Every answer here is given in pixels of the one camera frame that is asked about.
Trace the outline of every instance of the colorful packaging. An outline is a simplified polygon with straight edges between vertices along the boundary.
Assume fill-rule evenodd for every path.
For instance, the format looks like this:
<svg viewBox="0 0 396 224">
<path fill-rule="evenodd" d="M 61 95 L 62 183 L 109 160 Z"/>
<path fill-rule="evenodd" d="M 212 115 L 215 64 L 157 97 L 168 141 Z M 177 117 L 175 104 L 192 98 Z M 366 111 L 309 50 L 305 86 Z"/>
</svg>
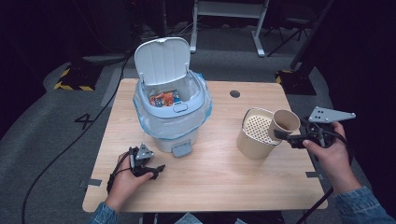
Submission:
<svg viewBox="0 0 396 224">
<path fill-rule="evenodd" d="M 157 107 L 170 106 L 180 101 L 177 91 L 158 93 L 150 96 L 148 100 L 151 105 Z"/>
</svg>

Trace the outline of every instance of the hand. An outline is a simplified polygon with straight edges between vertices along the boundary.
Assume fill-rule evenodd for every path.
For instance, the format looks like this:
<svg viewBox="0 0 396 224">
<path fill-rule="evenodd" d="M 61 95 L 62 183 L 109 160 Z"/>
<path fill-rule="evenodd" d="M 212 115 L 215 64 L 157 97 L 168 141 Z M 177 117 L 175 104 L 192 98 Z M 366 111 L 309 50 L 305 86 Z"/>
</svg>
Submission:
<svg viewBox="0 0 396 224">
<path fill-rule="evenodd" d="M 131 168 L 130 156 L 127 156 L 122 162 L 119 171 L 128 168 Z M 119 212 L 122 205 L 137 191 L 137 189 L 153 176 L 153 173 L 147 173 L 136 177 L 130 170 L 119 172 L 114 179 L 113 186 L 105 200 L 105 204 L 113 208 L 116 212 Z"/>
<path fill-rule="evenodd" d="M 334 122 L 332 126 L 337 133 L 346 137 L 341 123 Z M 328 148 L 320 147 L 309 140 L 304 140 L 303 145 L 318 157 L 321 166 L 332 182 L 335 193 L 361 188 L 361 184 L 350 168 L 347 147 L 341 140 L 337 138 L 334 144 Z"/>
</svg>

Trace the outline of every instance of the wire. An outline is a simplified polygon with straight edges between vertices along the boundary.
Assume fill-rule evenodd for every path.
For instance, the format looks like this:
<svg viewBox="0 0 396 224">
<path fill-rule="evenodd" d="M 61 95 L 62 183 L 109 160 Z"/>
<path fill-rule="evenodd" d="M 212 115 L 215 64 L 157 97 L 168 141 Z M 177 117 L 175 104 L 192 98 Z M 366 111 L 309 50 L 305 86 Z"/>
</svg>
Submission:
<svg viewBox="0 0 396 224">
<path fill-rule="evenodd" d="M 27 200 L 29 198 L 30 193 L 32 192 L 33 187 L 35 186 L 35 184 L 38 182 L 38 180 L 41 178 L 41 176 L 47 172 L 47 170 L 51 167 L 51 165 L 53 163 L 55 163 L 71 146 L 73 146 L 90 128 L 91 126 L 99 119 L 99 117 L 102 115 L 102 113 L 105 111 L 105 109 L 108 107 L 108 105 L 110 104 L 110 102 L 113 100 L 114 96 L 117 93 L 117 90 L 119 89 L 120 86 L 120 82 L 123 79 L 123 71 L 125 69 L 126 64 L 128 63 L 128 60 L 131 58 L 132 56 L 132 52 L 129 54 L 129 57 L 127 57 L 122 65 L 121 68 L 121 74 L 120 74 L 120 79 L 119 79 L 119 83 L 117 84 L 116 89 L 114 90 L 112 96 L 110 97 L 110 99 L 107 101 L 106 105 L 101 109 L 101 111 L 98 113 L 98 115 L 96 115 L 96 117 L 93 119 L 93 121 L 87 126 L 87 128 L 69 145 L 67 146 L 61 153 L 59 153 L 42 171 L 41 173 L 35 178 L 35 180 L 33 181 L 32 185 L 30 186 L 30 188 L 28 189 L 25 198 L 23 200 L 23 204 L 22 204 L 22 210 L 21 210 L 21 223 L 25 224 L 25 210 L 26 210 L 26 204 L 27 204 Z"/>
<path fill-rule="evenodd" d="M 116 168 L 114 168 L 114 171 L 113 171 L 113 175 L 114 176 L 116 176 L 119 172 L 118 172 L 118 170 L 119 170 L 119 168 L 120 168 L 120 166 L 121 166 L 121 164 L 122 164 L 122 162 L 125 160 L 125 158 L 127 158 L 129 156 L 129 151 L 127 152 L 127 153 L 125 153 L 123 156 L 122 156 L 122 159 L 119 161 L 119 163 L 117 163 L 117 166 L 116 166 Z"/>
<path fill-rule="evenodd" d="M 130 167 L 130 168 L 125 168 L 125 169 L 123 169 L 123 170 L 120 170 L 120 171 L 116 172 L 116 173 L 114 174 L 114 178 L 115 178 L 119 173 L 121 173 L 122 171 L 127 171 L 127 170 L 131 170 L 131 167 Z"/>
<path fill-rule="evenodd" d="M 187 25 L 186 27 L 184 27 L 184 29 L 182 29 L 180 32 L 178 32 L 177 35 L 181 35 L 185 30 L 187 30 L 187 28 L 189 28 L 190 26 L 192 26 L 193 23 L 190 23 L 189 25 Z"/>
<path fill-rule="evenodd" d="M 341 140 L 346 145 L 346 151 L 348 152 L 349 164 L 353 161 L 353 151 L 350 149 L 350 146 L 347 144 L 347 140 L 345 137 L 337 132 L 328 132 L 323 130 L 323 133 L 330 134 L 339 140 Z M 303 223 L 317 208 L 330 197 L 333 192 L 333 188 L 331 187 L 297 222 L 296 224 Z"/>
<path fill-rule="evenodd" d="M 114 50 L 114 49 L 108 47 L 107 45 L 105 45 L 105 44 L 102 42 L 102 40 L 99 39 L 99 37 L 96 35 L 96 33 L 93 31 L 93 29 L 92 29 L 91 26 L 89 25 L 87 19 L 85 18 L 84 14 L 83 14 L 82 11 L 81 11 L 81 8 L 80 8 L 80 7 L 78 6 L 78 4 L 76 3 L 76 0 L 73 0 L 73 3 L 74 3 L 74 5 L 75 5 L 76 9 L 78 10 L 79 15 L 80 15 L 81 18 L 84 20 L 84 22 L 85 22 L 85 24 L 87 25 L 88 29 L 91 31 L 91 34 L 93 35 L 93 37 L 97 40 L 97 42 L 98 42 L 103 48 L 108 49 L 109 51 L 114 52 L 114 53 L 125 53 L 125 52 L 123 52 L 123 51 Z"/>
</svg>

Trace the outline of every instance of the white lid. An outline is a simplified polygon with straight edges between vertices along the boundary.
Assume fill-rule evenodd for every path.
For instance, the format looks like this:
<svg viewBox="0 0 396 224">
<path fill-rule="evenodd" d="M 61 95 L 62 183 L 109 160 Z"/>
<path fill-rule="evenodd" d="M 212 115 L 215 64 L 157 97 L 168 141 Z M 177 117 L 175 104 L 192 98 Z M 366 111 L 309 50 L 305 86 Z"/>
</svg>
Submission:
<svg viewBox="0 0 396 224">
<path fill-rule="evenodd" d="M 160 85 L 186 76 L 190 56 L 185 39 L 166 37 L 140 45 L 134 53 L 134 64 L 145 85 Z"/>
</svg>

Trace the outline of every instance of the paper cup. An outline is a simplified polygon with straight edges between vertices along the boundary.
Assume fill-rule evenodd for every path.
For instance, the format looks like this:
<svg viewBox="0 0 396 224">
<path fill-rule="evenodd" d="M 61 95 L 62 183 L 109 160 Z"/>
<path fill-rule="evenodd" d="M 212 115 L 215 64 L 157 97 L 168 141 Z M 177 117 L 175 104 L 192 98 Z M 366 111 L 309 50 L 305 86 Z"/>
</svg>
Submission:
<svg viewBox="0 0 396 224">
<path fill-rule="evenodd" d="M 268 135 L 274 141 L 281 141 L 274 135 L 274 130 L 281 131 L 283 133 L 293 133 L 300 128 L 300 119 L 293 112 L 285 109 L 277 110 L 273 119 L 271 120 L 270 127 L 268 128 Z"/>
</svg>

